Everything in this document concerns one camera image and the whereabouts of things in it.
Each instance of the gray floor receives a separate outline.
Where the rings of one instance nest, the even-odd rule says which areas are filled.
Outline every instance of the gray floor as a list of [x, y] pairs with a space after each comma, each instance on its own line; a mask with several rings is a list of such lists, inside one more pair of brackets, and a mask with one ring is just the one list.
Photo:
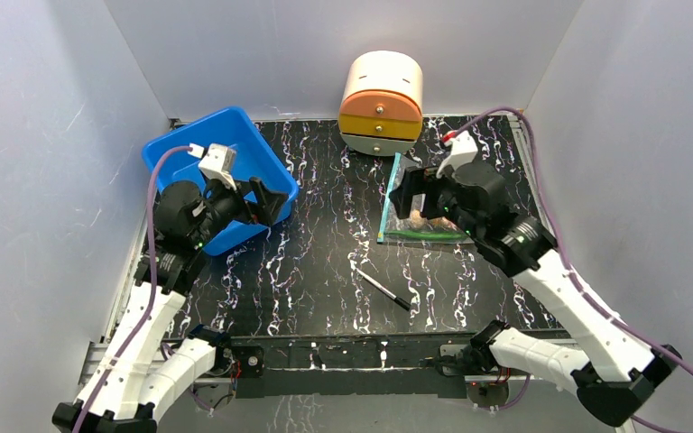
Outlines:
[[167, 412], [159, 433], [226, 431], [285, 433], [351, 432], [605, 432], [614, 431], [589, 415], [568, 392], [533, 382], [524, 399], [491, 416], [463, 400], [427, 395], [301, 395], [234, 401], [213, 418], [196, 412], [184, 395]]

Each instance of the blue tray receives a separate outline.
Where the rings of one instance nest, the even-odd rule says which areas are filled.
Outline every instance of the blue tray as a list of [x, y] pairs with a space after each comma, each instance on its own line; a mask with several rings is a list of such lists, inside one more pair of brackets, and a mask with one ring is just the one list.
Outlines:
[[[277, 222], [281, 222], [291, 214], [291, 203], [299, 194], [299, 185], [282, 166], [243, 109], [230, 106], [171, 131], [147, 143], [142, 149], [142, 159], [152, 172], [155, 164], [166, 151], [190, 143], [204, 147], [218, 143], [235, 149], [237, 156], [232, 169], [233, 178], [248, 180], [256, 176], [263, 180], [268, 189], [288, 193], [288, 201], [282, 207]], [[163, 188], [177, 180], [191, 180], [203, 190], [206, 182], [200, 175], [198, 162], [197, 158], [189, 156], [186, 152], [173, 154], [158, 173], [158, 190], [163, 191]], [[255, 201], [254, 194], [249, 194], [246, 199]], [[264, 226], [246, 225], [233, 221], [204, 246], [203, 251], [209, 255], [222, 254], [265, 229]]]

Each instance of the pen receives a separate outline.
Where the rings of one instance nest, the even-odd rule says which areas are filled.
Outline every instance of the pen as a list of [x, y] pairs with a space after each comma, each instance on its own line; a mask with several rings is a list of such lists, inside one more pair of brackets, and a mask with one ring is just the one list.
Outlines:
[[356, 270], [357, 270], [357, 273], [359, 273], [360, 275], [362, 275], [363, 278], [365, 278], [366, 280], [368, 280], [368, 282], [370, 282], [370, 283], [373, 284], [378, 290], [380, 290], [381, 292], [383, 292], [383, 294], [386, 295], [387, 297], [389, 297], [389, 299], [393, 300], [394, 303], [396, 303], [396, 304], [399, 305], [400, 307], [404, 308], [405, 311], [410, 311], [410, 310], [411, 310], [411, 304], [409, 304], [407, 300], [398, 297], [398, 296], [395, 295], [394, 293], [391, 293], [388, 289], [386, 289], [383, 285], [381, 285], [380, 282], [374, 280], [372, 277], [370, 277], [370, 276], [369, 276], [368, 274], [366, 274], [365, 272], [362, 272], [362, 271], [360, 271], [359, 269], [356, 269]]

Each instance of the table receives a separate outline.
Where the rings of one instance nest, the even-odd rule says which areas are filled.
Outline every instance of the table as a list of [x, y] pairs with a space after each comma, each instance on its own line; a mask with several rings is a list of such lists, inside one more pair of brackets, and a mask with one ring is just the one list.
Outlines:
[[[439, 137], [468, 119], [425, 118], [407, 156], [439, 164]], [[507, 179], [515, 206], [537, 216], [514, 125], [495, 115], [472, 128], [481, 145], [477, 157]], [[377, 244], [393, 159], [350, 151], [336, 121], [257, 127], [300, 186], [291, 217], [213, 257], [169, 337], [183, 337], [198, 323], [233, 336], [477, 331], [494, 318], [518, 328], [559, 325], [471, 244]], [[363, 281], [354, 266], [410, 301], [411, 311]]]

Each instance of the black wire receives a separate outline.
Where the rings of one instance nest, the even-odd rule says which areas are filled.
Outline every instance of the black wire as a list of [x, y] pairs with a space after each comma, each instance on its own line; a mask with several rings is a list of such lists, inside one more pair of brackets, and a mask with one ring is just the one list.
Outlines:
[[219, 407], [219, 405], [222, 403], [222, 401], [224, 401], [224, 399], [226, 399], [227, 397], [232, 397], [232, 395], [233, 395], [232, 392], [230, 392], [229, 394], [227, 394], [224, 397], [222, 397], [221, 399], [219, 399], [219, 401], [217, 401], [217, 404], [214, 405], [214, 409]]

